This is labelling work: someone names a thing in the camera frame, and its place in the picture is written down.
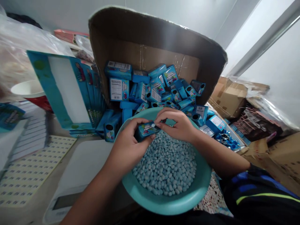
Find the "plastic bag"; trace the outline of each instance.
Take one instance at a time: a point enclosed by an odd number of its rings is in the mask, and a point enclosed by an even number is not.
[[[69,46],[51,33],[0,14],[1,101],[22,100],[10,92],[17,83],[37,79],[26,50],[72,56]]]
[[[80,35],[76,35],[75,40],[76,40],[77,45],[82,49],[82,50],[78,51],[78,53],[76,54],[76,57],[84,59],[91,63],[95,63],[94,54],[93,54],[90,40],[88,38],[80,36]]]

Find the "box label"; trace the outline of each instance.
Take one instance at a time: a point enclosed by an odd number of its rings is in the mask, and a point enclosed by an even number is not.
[[[111,79],[110,85],[111,98],[122,99],[122,89],[124,88],[124,86],[122,85],[122,81],[117,79]]]
[[[107,66],[118,68],[118,69],[126,69],[126,70],[130,70],[130,67],[131,67],[130,64],[125,64],[125,63],[120,63],[120,62],[112,62],[112,61],[109,61]]]

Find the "clear plastic bag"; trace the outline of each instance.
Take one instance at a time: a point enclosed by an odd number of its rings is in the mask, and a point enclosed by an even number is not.
[[[72,56],[69,46],[28,23],[20,23],[0,14],[0,89],[1,101],[17,101],[10,88],[15,84],[37,79],[26,50]]]

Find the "digital scale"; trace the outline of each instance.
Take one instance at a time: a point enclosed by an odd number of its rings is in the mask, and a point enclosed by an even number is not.
[[[77,146],[44,214],[44,224],[62,221],[80,194],[100,171],[112,147],[113,143],[105,140],[85,141]],[[133,202],[120,183],[110,200],[111,211],[120,210]]]

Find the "red cup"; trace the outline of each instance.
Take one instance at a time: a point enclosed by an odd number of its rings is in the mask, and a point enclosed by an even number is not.
[[[23,97],[38,107],[53,113],[45,92],[38,80],[25,81],[13,86],[10,90],[13,94]]]

